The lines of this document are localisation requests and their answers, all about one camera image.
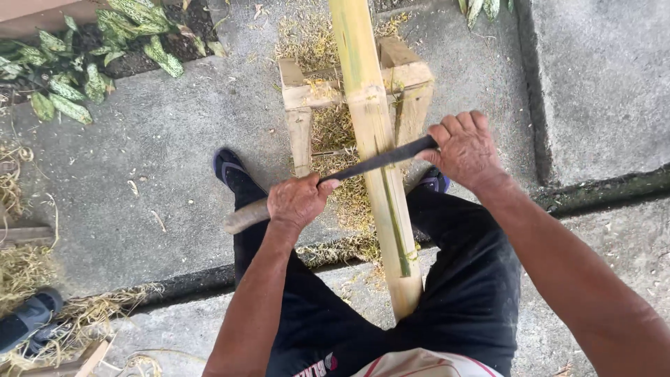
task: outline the man's right hand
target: man's right hand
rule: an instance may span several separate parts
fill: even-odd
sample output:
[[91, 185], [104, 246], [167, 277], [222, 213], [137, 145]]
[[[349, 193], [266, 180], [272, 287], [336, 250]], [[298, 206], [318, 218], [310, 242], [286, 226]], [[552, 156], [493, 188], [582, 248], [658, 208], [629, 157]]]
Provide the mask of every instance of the man's right hand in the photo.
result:
[[416, 158], [431, 162], [475, 195], [508, 177], [488, 132], [488, 119], [479, 111], [447, 115], [440, 124], [431, 125], [428, 134], [440, 151], [424, 150]]

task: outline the bamboo pole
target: bamboo pole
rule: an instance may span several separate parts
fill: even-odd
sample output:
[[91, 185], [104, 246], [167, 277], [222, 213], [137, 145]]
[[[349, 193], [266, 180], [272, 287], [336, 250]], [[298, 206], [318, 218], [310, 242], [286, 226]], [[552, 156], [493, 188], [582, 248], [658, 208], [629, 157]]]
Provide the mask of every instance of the bamboo pole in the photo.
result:
[[[329, 4], [358, 154], [366, 160], [395, 147], [368, 3], [330, 0]], [[390, 165], [364, 177], [393, 313], [400, 320], [413, 312], [423, 292], [402, 174]]]

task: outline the machete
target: machete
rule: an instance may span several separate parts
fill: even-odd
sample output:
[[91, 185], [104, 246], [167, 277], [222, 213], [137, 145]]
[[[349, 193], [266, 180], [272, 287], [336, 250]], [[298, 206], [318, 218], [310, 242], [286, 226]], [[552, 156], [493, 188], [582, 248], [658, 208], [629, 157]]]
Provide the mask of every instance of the machete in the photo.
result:
[[[437, 148], [438, 144], [431, 136], [424, 136], [414, 142], [405, 144], [404, 146], [395, 148], [394, 150], [378, 154], [363, 162], [359, 162], [346, 169], [340, 170], [337, 173], [325, 176], [319, 180], [319, 183], [329, 179], [344, 180], [369, 172], [383, 166], [394, 164], [416, 156], [424, 149]], [[237, 234], [246, 228], [260, 223], [263, 220], [270, 218], [270, 212], [267, 210], [267, 198], [255, 201], [250, 205], [242, 207], [237, 211], [231, 213], [223, 219], [223, 230], [229, 234]]]

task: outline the foot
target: foot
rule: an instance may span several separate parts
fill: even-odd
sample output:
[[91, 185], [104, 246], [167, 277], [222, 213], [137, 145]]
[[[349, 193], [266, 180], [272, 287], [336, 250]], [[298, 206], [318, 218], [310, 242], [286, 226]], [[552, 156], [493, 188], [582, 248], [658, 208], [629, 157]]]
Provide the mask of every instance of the foot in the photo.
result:
[[228, 148], [219, 150], [214, 155], [212, 167], [216, 177], [235, 194], [236, 198], [241, 195], [260, 195], [260, 192], [267, 195], [251, 178], [240, 158], [232, 150]]
[[431, 166], [421, 177], [417, 187], [425, 187], [437, 193], [446, 194], [451, 181], [434, 165]]

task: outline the man's left hand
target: man's left hand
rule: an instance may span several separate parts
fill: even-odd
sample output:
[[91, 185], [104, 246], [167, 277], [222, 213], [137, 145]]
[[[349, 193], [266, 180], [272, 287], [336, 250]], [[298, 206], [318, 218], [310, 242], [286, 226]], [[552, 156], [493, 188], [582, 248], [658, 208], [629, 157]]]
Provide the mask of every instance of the man's left hand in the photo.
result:
[[316, 186], [318, 182], [319, 173], [313, 172], [303, 178], [290, 178], [272, 186], [267, 198], [270, 220], [302, 231], [324, 211], [328, 195], [340, 185], [336, 179]]

